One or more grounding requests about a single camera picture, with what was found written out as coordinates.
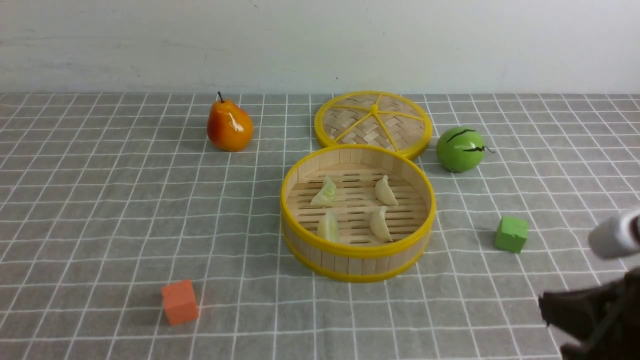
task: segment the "bamboo steamer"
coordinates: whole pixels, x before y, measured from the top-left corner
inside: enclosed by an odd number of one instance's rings
[[[314,121],[323,147],[367,144],[408,159],[429,145],[433,125],[426,112],[411,100],[378,91],[352,92],[325,103]]]
[[[310,205],[326,175],[337,187],[331,209],[340,243],[317,236],[328,208]],[[369,229],[371,213],[384,206],[374,194],[384,175],[399,203],[387,206],[389,242]],[[280,207],[293,255],[321,275],[349,282],[382,281],[412,266],[429,243],[436,214],[433,189],[418,166],[396,152],[359,144],[327,147],[299,160],[285,176]]]

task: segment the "green toy melon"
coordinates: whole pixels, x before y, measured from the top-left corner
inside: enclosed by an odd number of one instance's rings
[[[448,129],[438,139],[436,154],[443,167],[451,172],[465,172],[482,162],[484,151],[482,136],[470,127],[456,126]]]

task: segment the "checkered tablecloth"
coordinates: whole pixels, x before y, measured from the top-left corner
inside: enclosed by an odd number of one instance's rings
[[[0,357],[558,360],[569,339],[536,296],[640,264],[586,244],[639,204],[640,96],[406,96],[434,123],[416,159],[431,243],[394,279],[347,284],[298,263],[278,226],[331,95],[229,95],[256,126],[229,154],[206,137],[215,95],[0,94]],[[496,153],[454,176],[433,149],[457,124]],[[493,247],[501,215],[529,221],[520,255]],[[160,288],[185,278],[200,317],[170,327]]]

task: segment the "white wall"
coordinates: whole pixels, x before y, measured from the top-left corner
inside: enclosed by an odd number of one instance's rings
[[[640,92],[638,0],[0,0],[0,92]]]

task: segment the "white grid line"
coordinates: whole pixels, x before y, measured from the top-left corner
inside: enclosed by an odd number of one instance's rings
[[[58,127],[58,126],[60,125],[60,122],[62,121],[62,119],[63,119],[63,116],[62,116],[62,117],[60,117],[60,119],[59,119],[58,123],[56,124],[56,127]],[[77,137],[79,133],[80,133],[80,130],[77,130],[75,137]],[[68,150],[70,149],[70,146],[71,146],[71,143],[69,143],[69,145],[67,146],[67,149],[65,150],[65,153],[67,153],[67,152],[68,152]],[[95,152],[95,150],[97,149],[97,147],[98,147],[98,144],[96,143],[96,144],[95,144],[95,146],[93,147],[92,154]],[[77,180],[77,181],[79,181],[79,180],[80,180],[80,177],[81,177],[81,176],[82,176],[82,174],[84,173],[84,170],[85,170],[85,169],[83,169],[83,170],[82,170],[82,172],[81,172],[81,175],[80,175],[80,176],[78,176],[78,180]],[[54,174],[54,172],[52,172],[51,177],[49,178],[49,181],[51,181],[51,179],[53,178],[53,174]],[[70,192],[70,193],[69,193],[69,196],[67,197],[67,201],[71,198],[71,195],[72,195],[72,193]],[[58,219],[59,219],[59,217],[60,217],[60,214],[62,214],[62,211],[63,211],[63,210],[64,210],[64,207],[62,207],[62,208],[60,209],[60,212],[58,213],[58,216],[56,217],[56,219],[55,219],[55,221],[54,221],[54,224],[58,221]],[[86,223],[85,223],[85,225],[84,225],[84,228],[83,228],[83,230],[82,230],[82,232],[81,232],[81,235],[82,235],[82,233],[84,232],[84,230],[86,229],[86,225],[87,225],[87,224],[88,224],[88,220],[86,221]],[[52,231],[52,230],[53,230],[53,226],[51,227],[51,229],[49,229],[49,232],[47,233],[47,238],[50,236],[50,234],[51,234],[51,231]],[[38,253],[37,253],[37,254],[36,254],[36,256],[35,256],[35,258],[36,258],[36,259],[38,258],[38,255],[39,255],[40,251],[42,251],[42,249],[44,248],[44,244],[45,244],[45,242],[43,241],[42,246],[40,247],[40,249],[38,250]],[[76,243],[76,246],[74,247],[74,250],[73,250],[73,253],[72,253],[72,257],[73,257],[73,254],[75,254],[75,251],[76,251],[76,249],[78,248],[79,244],[80,244],[80,241],[78,241],[78,242]],[[68,269],[69,269],[69,266],[70,266],[70,265],[71,265],[71,262],[67,263],[67,265],[66,265],[66,267],[65,267],[64,271],[62,271],[62,274],[60,275],[60,279],[58,280],[58,283],[56,284],[56,288],[55,288],[55,290],[54,290],[54,294],[57,292],[58,288],[60,287],[60,284],[62,283],[62,281],[63,281],[64,277],[67,275],[67,271],[68,271]],[[52,297],[51,297],[51,299],[50,299],[49,303],[47,304],[47,310],[50,308],[50,306],[51,306],[51,303],[52,303],[52,302],[53,302],[53,295],[52,295]],[[34,336],[36,336],[36,335],[38,334],[38,331],[40,331],[40,328],[42,327],[42,324],[44,323],[44,318],[45,318],[45,316],[46,316],[46,312],[42,315],[42,317],[41,317],[41,319],[40,319],[40,322],[38,323],[38,327],[36,328],[36,331],[33,333],[33,334],[34,334]],[[33,342],[30,342],[30,343],[29,343],[29,347],[27,348],[27,350],[26,350],[26,351],[25,351],[25,353],[24,353],[24,357],[25,357],[25,359],[26,359],[26,356],[29,354],[29,351],[30,351],[30,349],[31,349],[31,346],[32,346],[32,345],[33,345]]]

